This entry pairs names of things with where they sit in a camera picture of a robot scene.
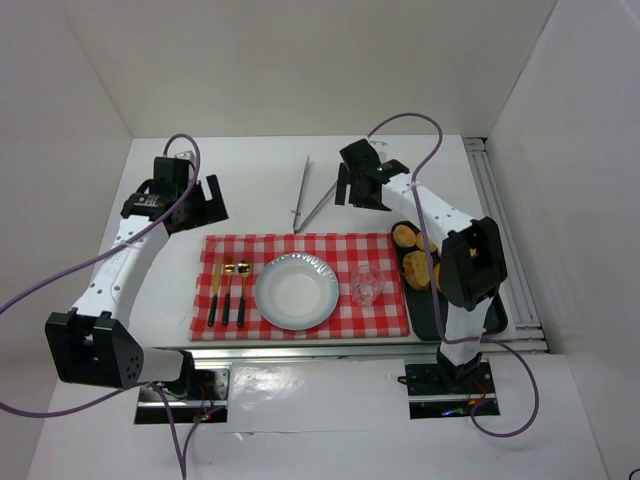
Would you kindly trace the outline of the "metal tongs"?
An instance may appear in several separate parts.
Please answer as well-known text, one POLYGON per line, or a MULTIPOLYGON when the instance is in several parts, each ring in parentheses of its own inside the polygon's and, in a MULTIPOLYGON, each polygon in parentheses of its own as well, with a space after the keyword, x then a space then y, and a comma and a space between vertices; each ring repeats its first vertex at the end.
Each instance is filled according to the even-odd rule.
POLYGON ((323 207, 332 198, 337 187, 337 181, 334 180, 322 196, 318 197, 314 204, 311 204, 311 201, 314 199, 313 188, 311 186, 312 165, 313 161, 311 156, 308 155, 303 164, 296 204, 291 210, 291 214, 293 216, 291 231, 294 234, 303 232, 309 226, 311 221, 315 219, 323 207))

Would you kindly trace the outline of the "round bagel bread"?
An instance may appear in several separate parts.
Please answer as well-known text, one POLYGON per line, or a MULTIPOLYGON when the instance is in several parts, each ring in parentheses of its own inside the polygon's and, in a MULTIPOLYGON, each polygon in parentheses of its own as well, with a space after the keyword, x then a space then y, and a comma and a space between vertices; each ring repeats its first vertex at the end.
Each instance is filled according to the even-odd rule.
POLYGON ((404 224, 399 224, 394 228, 392 237, 394 243, 400 248, 412 248, 417 241, 417 236, 413 229, 404 224))

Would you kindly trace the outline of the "sliced bread roll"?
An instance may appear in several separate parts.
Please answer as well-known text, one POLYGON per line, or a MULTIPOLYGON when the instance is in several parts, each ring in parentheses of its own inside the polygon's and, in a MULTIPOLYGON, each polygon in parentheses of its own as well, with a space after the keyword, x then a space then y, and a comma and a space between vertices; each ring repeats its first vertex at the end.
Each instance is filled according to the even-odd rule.
POLYGON ((403 275, 409 286, 425 290, 431 285, 427 254, 422 250, 408 253, 402 260, 403 275))

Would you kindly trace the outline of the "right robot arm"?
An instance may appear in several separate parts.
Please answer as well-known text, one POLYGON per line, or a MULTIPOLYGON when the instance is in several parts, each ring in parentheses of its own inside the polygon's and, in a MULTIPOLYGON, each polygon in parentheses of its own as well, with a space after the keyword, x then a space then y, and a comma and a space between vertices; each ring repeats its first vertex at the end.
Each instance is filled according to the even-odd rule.
POLYGON ((480 364, 485 317, 507 278, 497 223, 449 205, 399 161, 383 162, 366 139, 344 147, 340 156, 336 204, 401 214, 439 249, 436 293, 448 302, 439 373, 450 385, 467 380, 480 364))

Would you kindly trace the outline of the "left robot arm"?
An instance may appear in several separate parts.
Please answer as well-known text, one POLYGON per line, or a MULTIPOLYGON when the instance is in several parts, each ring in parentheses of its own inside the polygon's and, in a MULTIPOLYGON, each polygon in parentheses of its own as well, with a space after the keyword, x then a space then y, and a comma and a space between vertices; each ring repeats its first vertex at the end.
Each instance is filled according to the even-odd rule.
POLYGON ((196 384, 193 356, 184 350, 141 346, 129 319, 144 279, 169 238, 227 219, 218 179, 193 173, 195 155, 157 157, 152 178, 125 201, 107 258, 66 313, 53 313, 45 335, 61 381, 129 389, 163 383, 180 395, 196 384))

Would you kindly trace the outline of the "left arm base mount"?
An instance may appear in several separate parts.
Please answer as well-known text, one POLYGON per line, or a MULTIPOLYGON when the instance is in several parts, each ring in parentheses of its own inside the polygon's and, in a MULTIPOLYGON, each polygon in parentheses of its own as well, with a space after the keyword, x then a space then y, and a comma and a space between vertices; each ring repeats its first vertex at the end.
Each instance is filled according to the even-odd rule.
MULTIPOLYGON (((162 386, 176 424, 226 423, 228 418, 227 400, 230 387, 229 368, 199 370, 195 385, 188 391, 174 393, 162 386)), ((151 387, 139 391, 134 417, 136 425, 168 424, 169 418, 161 395, 151 387)))

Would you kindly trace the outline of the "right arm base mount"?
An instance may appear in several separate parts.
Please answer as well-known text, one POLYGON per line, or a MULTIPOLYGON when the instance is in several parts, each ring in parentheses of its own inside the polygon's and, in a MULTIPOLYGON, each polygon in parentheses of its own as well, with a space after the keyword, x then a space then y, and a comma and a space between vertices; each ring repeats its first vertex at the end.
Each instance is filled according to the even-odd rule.
POLYGON ((397 378, 408 394, 411 419, 498 416, 500 408, 488 362, 465 379, 447 383, 437 364, 406 364, 405 374, 397 378))

